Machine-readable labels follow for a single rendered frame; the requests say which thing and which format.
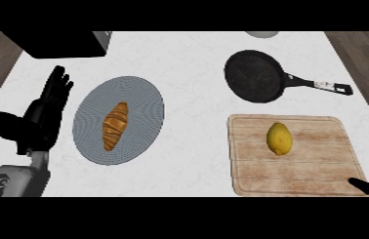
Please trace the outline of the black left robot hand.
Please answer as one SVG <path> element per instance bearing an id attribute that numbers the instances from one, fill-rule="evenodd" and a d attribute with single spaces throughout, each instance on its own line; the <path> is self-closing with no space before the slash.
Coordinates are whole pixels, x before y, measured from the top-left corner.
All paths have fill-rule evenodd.
<path id="1" fill-rule="evenodd" d="M 31 102 L 23 117 L 0 111 L 0 138 L 17 143 L 18 154 L 49 151 L 54 147 L 74 82 L 65 67 L 57 65 L 48 78 L 42 95 Z"/>

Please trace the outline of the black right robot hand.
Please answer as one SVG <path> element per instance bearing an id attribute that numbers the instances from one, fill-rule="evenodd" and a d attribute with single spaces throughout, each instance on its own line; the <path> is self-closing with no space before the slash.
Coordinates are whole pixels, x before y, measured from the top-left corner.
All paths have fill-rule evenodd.
<path id="1" fill-rule="evenodd" d="M 358 179 L 358 178 L 350 178 L 349 180 L 349 183 L 358 188 L 362 190 L 362 192 L 369 195 L 369 182 L 362 180 L 362 179 Z"/>

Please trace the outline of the wooden cutting board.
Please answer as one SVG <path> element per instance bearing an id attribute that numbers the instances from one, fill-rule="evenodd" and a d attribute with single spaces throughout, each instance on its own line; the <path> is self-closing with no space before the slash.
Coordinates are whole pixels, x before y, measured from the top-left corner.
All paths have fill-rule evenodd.
<path id="1" fill-rule="evenodd" d="M 291 151 L 278 156 L 268 131 L 282 123 Z M 341 121 L 331 116 L 234 114 L 228 118 L 231 176 L 241 196 L 362 197 L 367 179 Z"/>

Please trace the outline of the yellow lemon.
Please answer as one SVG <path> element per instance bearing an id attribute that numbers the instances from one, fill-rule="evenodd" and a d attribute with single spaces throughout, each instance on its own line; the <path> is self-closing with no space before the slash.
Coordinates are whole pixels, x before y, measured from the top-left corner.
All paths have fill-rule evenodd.
<path id="1" fill-rule="evenodd" d="M 293 136 L 287 126 L 275 122 L 268 132 L 268 146 L 275 155 L 285 155 L 293 147 Z"/>

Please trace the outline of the black frying pan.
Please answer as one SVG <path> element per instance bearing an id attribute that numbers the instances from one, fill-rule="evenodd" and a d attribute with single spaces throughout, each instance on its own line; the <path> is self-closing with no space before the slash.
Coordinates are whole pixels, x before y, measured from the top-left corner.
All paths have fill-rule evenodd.
<path id="1" fill-rule="evenodd" d="M 225 64 L 225 80 L 237 96 L 253 103 L 275 101 L 291 87 L 310 87 L 346 96 L 353 95 L 346 84 L 306 80 L 287 73 L 276 59 L 265 52 L 237 52 Z"/>

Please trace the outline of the round grey placemat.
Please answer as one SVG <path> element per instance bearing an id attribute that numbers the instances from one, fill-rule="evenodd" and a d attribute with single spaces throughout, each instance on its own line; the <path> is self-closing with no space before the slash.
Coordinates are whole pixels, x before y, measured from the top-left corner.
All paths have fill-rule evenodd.
<path id="1" fill-rule="evenodd" d="M 129 105 L 129 125 L 116 147 L 104 149 L 102 122 L 117 104 Z M 133 160 L 151 147 L 164 121 L 164 101 L 155 85 L 136 76 L 105 81 L 88 94 L 74 119 L 74 142 L 83 156 L 99 165 Z"/>

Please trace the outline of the brown croissant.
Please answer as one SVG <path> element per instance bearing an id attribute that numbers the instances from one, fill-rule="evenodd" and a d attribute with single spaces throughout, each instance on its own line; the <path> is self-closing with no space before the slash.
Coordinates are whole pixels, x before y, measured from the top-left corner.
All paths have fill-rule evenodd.
<path id="1" fill-rule="evenodd" d="M 129 105 L 120 101 L 102 121 L 102 141 L 104 149 L 111 151 L 122 139 L 127 129 Z"/>

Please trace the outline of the black box appliance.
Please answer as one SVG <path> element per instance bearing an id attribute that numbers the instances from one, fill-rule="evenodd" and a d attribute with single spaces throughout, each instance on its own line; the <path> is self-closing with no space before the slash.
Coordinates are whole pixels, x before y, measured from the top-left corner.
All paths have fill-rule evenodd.
<path id="1" fill-rule="evenodd" d="M 111 31 L 3 31 L 36 59 L 98 58 L 107 55 Z"/>

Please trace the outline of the grey round bowl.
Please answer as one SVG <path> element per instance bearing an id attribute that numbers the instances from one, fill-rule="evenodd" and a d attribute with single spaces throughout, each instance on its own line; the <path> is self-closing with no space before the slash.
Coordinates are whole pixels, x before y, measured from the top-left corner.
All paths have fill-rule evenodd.
<path id="1" fill-rule="evenodd" d="M 279 32 L 278 31 L 246 31 L 253 37 L 256 38 L 263 38 L 263 39 L 268 39 L 268 38 L 272 38 L 275 37 Z"/>

